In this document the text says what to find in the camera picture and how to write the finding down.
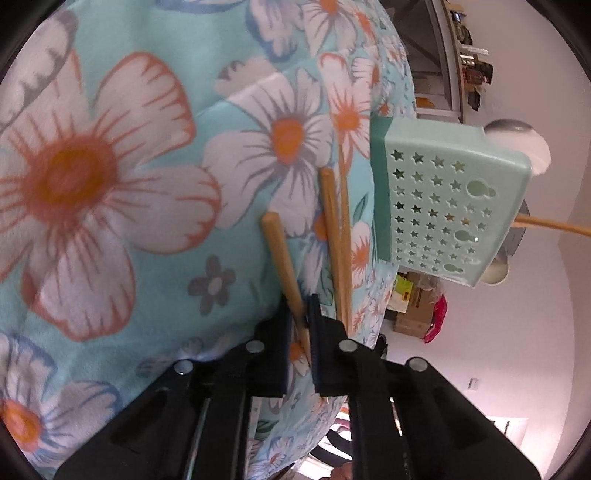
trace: light blue fabric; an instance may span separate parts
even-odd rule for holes
[[[0,105],[0,414],[44,476],[172,361],[218,358],[274,312],[268,209],[331,311],[316,175],[339,148],[355,338],[375,343],[396,270],[371,253],[369,114],[415,111],[377,0],[68,2]],[[248,476],[305,455],[339,408],[296,355],[290,395],[255,412]]]

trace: white wall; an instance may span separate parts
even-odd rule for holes
[[[490,51],[493,83],[467,123],[518,118],[542,134],[553,155],[530,184],[533,215],[566,220],[589,156],[591,85],[556,30],[525,0],[462,0],[474,45]],[[569,283],[554,233],[530,229],[507,281],[474,290],[449,284],[445,326],[431,344],[390,332],[391,359],[422,355],[485,414],[528,417],[523,452],[542,475],[561,438],[574,364]]]
[[[587,165],[583,183],[570,223],[591,225],[591,164]],[[560,251],[569,278],[574,315],[574,377],[569,412],[550,472],[557,470],[591,420],[591,248],[589,238],[563,235]]]

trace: yellow label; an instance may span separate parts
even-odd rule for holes
[[[394,291],[398,293],[404,301],[408,301],[410,293],[413,290],[413,282],[408,281],[406,278],[396,275],[396,283],[394,285]]]

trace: wooden chopstick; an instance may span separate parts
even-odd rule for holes
[[[578,233],[579,235],[591,237],[591,228],[579,225],[571,225],[570,223],[556,222],[554,220],[546,220],[544,218],[530,217],[529,215],[522,214],[519,214],[515,217],[513,226],[516,228],[539,226],[543,228],[550,228],[552,230],[561,230],[563,232]]]
[[[304,325],[304,302],[301,299],[300,289],[297,285],[296,273],[291,262],[290,252],[285,241],[285,233],[281,218],[276,212],[267,212],[261,218],[261,229],[267,239],[271,250],[271,257],[275,269],[281,280],[283,293],[287,298],[287,304],[294,316],[295,328],[304,349],[308,362],[311,363],[310,334]]]
[[[342,287],[345,298],[345,329],[347,334],[353,333],[353,268],[351,265],[351,220],[349,216],[349,189],[343,149],[339,149],[340,174],[340,215],[341,215],[341,249],[340,263],[342,266]]]
[[[335,173],[331,168],[320,169],[320,194],[324,210],[324,221],[329,242],[330,268],[332,270],[333,287],[335,291],[336,317],[345,328],[346,305],[343,297],[342,283],[345,279],[340,266],[341,241],[339,229],[339,208],[337,204]]]

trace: orange flower center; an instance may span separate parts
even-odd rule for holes
[[[297,160],[306,138],[304,126],[297,118],[280,118],[271,129],[271,145],[279,162],[289,166]]]
[[[365,34],[369,37],[373,37],[374,30],[372,28],[371,20],[369,19],[369,17],[360,11],[356,11],[355,16],[357,17],[357,21],[359,22],[359,25],[361,26],[361,29],[363,29]]]
[[[304,352],[301,349],[301,345],[298,342],[292,342],[290,345],[290,360],[295,362],[296,360],[299,360],[303,354]]]
[[[111,147],[94,137],[77,137],[39,153],[24,179],[23,193],[35,217],[56,223],[100,202],[116,181]]]
[[[374,65],[374,69],[371,72],[371,84],[377,85],[379,82],[379,68],[377,65]]]
[[[14,438],[25,452],[37,450],[43,432],[41,420],[29,409],[12,400],[5,400],[0,408],[0,417]]]
[[[359,248],[353,250],[353,258],[351,260],[354,270],[364,269],[369,262],[369,244],[365,241],[361,243]]]
[[[329,236],[326,233],[326,222],[324,221],[324,215],[322,215],[322,214],[318,215],[312,228],[314,229],[314,233],[316,234],[316,238],[320,242],[326,242],[329,239]]]
[[[345,107],[335,115],[335,124],[340,132],[357,130],[361,124],[359,112],[352,105]]]
[[[320,7],[329,15],[334,15],[339,10],[337,0],[320,0]]]
[[[380,115],[388,115],[388,103],[384,102],[382,105],[380,105],[380,107],[378,108],[378,112],[380,113]]]

